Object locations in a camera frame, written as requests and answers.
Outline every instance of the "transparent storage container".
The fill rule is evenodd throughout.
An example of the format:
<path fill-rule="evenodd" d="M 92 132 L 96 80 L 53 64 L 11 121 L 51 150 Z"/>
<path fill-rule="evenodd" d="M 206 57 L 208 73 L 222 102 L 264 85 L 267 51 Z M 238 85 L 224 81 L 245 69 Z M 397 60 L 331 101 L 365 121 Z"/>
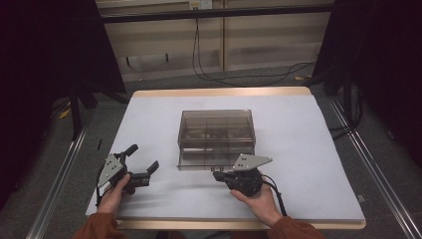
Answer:
<path fill-rule="evenodd" d="M 240 153 L 255 154 L 252 112 L 184 111 L 178 144 L 180 170 L 230 170 Z"/>

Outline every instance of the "black cable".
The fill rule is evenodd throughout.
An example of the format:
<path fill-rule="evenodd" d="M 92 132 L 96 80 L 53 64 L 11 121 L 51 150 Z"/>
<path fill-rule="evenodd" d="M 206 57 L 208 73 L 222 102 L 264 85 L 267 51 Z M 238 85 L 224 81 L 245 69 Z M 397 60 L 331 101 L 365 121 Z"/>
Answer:
<path fill-rule="evenodd" d="M 362 119 L 362 115 L 363 115 L 363 106 L 362 106 L 362 94 L 361 92 L 358 92 L 357 94 L 357 100 L 355 103 L 355 112 L 354 112 L 354 119 L 352 120 L 352 122 L 350 123 L 350 125 L 345 126 L 345 127 L 336 127 L 336 128 L 329 128 L 329 130 L 340 130 L 343 129 L 344 131 L 336 136 L 332 137 L 332 140 L 337 140 L 339 138 L 341 138 L 342 136 L 345 136 L 346 134 L 352 132 L 353 130 L 355 130 L 357 128 L 357 126 L 359 125 L 361 119 Z"/>
<path fill-rule="evenodd" d="M 275 74 L 275 75 L 257 75 L 257 76 L 238 76 L 238 77 L 224 77 L 224 78 L 213 78 L 210 77 L 209 75 L 207 75 L 204 70 L 202 69 L 202 64 L 201 64 L 201 57 L 200 57 L 200 41 L 199 41 L 199 24 L 198 24 L 198 19 L 196 19 L 196 32 L 195 32 L 195 42 L 193 45 L 193 52 L 192 52 L 192 70 L 195 72 L 196 76 L 198 76 L 200 79 L 204 80 L 204 81 L 209 81 L 209 82 L 217 82 L 217 83 L 221 83 L 221 84 L 225 84 L 225 85 L 229 85 L 232 87 L 241 87 L 241 88 L 247 88 L 247 87 L 266 87 L 266 86 L 270 86 L 273 85 L 275 83 L 278 83 L 282 80 L 284 80 L 289 74 L 297 72 L 311 64 L 314 64 L 315 62 L 310 62 L 310 63 L 297 63 L 294 65 L 291 65 L 288 68 L 288 71 L 286 73 L 282 73 L 282 74 Z M 196 52 L 196 44 L 198 44 L 198 51 L 197 51 L 197 55 L 198 55 L 198 63 L 199 63 L 199 68 L 202 72 L 201 76 L 195 69 L 195 52 Z M 292 68 L 297 66 L 297 65 L 304 65 L 296 70 L 292 71 Z M 225 80 L 230 80 L 230 79 L 238 79 L 238 78 L 274 78 L 274 77 L 282 77 L 281 79 L 278 79 L 274 82 L 270 82 L 270 83 L 266 83 L 266 84 L 262 84 L 262 85 L 257 85 L 257 86 L 242 86 L 242 85 L 237 85 L 237 84 L 232 84 L 232 83 L 227 83 L 227 82 L 223 82 Z"/>
<path fill-rule="evenodd" d="M 279 192 L 279 190 L 277 189 L 277 186 L 271 184 L 268 181 L 264 181 L 264 180 L 263 180 L 263 183 L 264 184 L 267 184 L 267 185 L 269 185 L 269 186 L 271 186 L 273 188 L 273 190 L 276 192 L 277 199 L 279 200 L 279 205 L 280 205 L 280 210 L 282 211 L 282 215 L 283 216 L 288 216 L 288 213 L 286 212 L 285 204 L 283 203 L 282 193 Z"/>
<path fill-rule="evenodd" d="M 277 188 L 276 182 L 273 180 L 273 178 L 271 178 L 269 175 L 266 175 L 266 174 L 262 174 L 262 176 L 267 177 L 268 179 L 270 179 L 273 182 L 274 186 Z"/>
<path fill-rule="evenodd" d="M 271 178 L 270 176 L 264 175 L 262 174 L 262 176 L 268 177 L 271 181 L 273 181 L 274 185 L 266 180 L 259 180 L 259 179 L 255 179 L 255 178 L 245 178 L 245 177 L 238 177 L 238 180 L 243 180 L 243 181 L 251 181 L 251 182 L 262 182 L 264 184 L 269 185 L 274 192 L 276 192 L 277 195 L 277 199 L 279 201 L 279 206 L 280 206 L 280 210 L 282 211 L 282 215 L 283 216 L 288 216 L 288 213 L 286 212 L 286 208 L 285 208 L 285 204 L 283 203 L 283 198 L 282 198 L 282 193 L 279 191 L 279 189 L 277 188 L 277 184 L 276 182 L 273 180 L 273 178 Z"/>

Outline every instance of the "sleeve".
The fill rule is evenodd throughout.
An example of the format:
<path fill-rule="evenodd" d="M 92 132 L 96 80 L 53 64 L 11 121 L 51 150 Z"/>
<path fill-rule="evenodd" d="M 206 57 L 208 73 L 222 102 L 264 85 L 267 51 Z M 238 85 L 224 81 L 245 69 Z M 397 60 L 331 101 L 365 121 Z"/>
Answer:
<path fill-rule="evenodd" d="M 125 239 L 123 233 L 117 231 L 117 221 L 111 213 L 94 213 L 88 221 L 75 233 L 74 239 Z"/>
<path fill-rule="evenodd" d="M 306 222 L 298 222 L 291 217 L 283 217 L 267 232 L 270 239 L 323 239 L 318 230 Z"/>

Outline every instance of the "human hand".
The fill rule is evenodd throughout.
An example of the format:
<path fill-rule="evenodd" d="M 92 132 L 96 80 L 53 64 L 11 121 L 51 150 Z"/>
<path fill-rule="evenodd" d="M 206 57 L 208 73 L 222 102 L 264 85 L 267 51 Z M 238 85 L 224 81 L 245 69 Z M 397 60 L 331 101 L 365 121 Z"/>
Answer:
<path fill-rule="evenodd" d="M 97 212 L 111 213 L 113 215 L 116 215 L 118 206 L 120 205 L 123 188 L 127 185 L 129 181 L 130 175 L 126 174 L 121 180 L 118 181 L 115 187 L 109 185 L 105 190 L 105 194 L 103 195 L 102 202 L 100 203 Z"/>
<path fill-rule="evenodd" d="M 260 192 L 252 197 L 245 196 L 238 190 L 231 190 L 230 194 L 236 197 L 239 201 L 247 204 L 258 219 L 264 222 L 267 226 L 273 226 L 278 220 L 283 218 L 274 201 L 273 191 L 267 184 L 263 184 Z"/>

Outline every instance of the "metal bracket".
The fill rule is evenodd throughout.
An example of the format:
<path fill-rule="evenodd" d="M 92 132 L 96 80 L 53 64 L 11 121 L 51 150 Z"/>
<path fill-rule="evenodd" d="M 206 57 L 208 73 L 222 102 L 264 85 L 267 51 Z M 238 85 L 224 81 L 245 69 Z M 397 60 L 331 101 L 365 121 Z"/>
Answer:
<path fill-rule="evenodd" d="M 234 171 L 248 171 L 273 161 L 270 157 L 256 156 L 241 153 L 233 165 Z"/>
<path fill-rule="evenodd" d="M 100 175 L 98 187 L 102 187 L 108 182 L 113 176 L 123 169 L 123 165 L 118 161 L 113 154 L 110 154 L 105 159 L 105 167 L 103 168 L 102 174 Z"/>

